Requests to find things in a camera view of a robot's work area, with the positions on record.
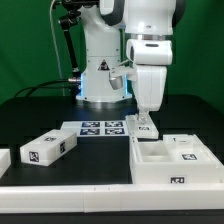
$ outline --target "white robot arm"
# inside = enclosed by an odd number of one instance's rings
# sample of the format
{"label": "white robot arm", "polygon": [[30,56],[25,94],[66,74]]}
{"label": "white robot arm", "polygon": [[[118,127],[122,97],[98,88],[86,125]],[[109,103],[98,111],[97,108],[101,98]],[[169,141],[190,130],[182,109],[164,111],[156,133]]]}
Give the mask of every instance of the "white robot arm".
{"label": "white robot arm", "polygon": [[114,89],[120,88],[124,74],[132,81],[139,115],[126,117],[129,131],[138,137],[158,138],[158,131],[149,117],[159,110],[165,88],[166,66],[172,63],[171,41],[176,0],[101,0],[100,10],[109,25],[119,22],[131,34],[126,55],[132,66],[120,66],[110,73]]}
{"label": "white robot arm", "polygon": [[[171,41],[166,36],[173,34],[173,15],[177,7],[183,8],[179,6],[183,3],[184,0],[63,0],[68,11],[61,20],[64,32],[80,19],[85,32],[87,66],[81,75],[77,100],[103,105],[128,99],[131,95],[125,86],[127,77],[132,81],[139,109],[138,115],[126,117],[129,132],[137,137],[158,138],[149,112],[159,110],[162,103],[166,66],[172,63]],[[118,28],[131,35],[126,46],[129,67],[121,66]]]}

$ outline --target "black table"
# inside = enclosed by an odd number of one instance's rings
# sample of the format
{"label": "black table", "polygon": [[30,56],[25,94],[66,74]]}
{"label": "black table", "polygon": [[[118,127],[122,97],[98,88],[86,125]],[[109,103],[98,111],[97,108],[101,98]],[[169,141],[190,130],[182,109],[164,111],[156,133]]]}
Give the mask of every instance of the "black table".
{"label": "black table", "polygon": [[[0,106],[0,148],[10,148],[12,165],[1,186],[88,185],[131,183],[128,137],[80,138],[78,146],[50,167],[20,162],[19,148],[63,121],[124,120],[136,105],[113,110],[72,104],[70,97],[14,98]],[[160,138],[164,134],[196,134],[224,161],[224,116],[202,99],[190,95],[165,96],[151,117]],[[224,223],[223,210],[142,211],[116,213],[11,214],[4,223]]]}

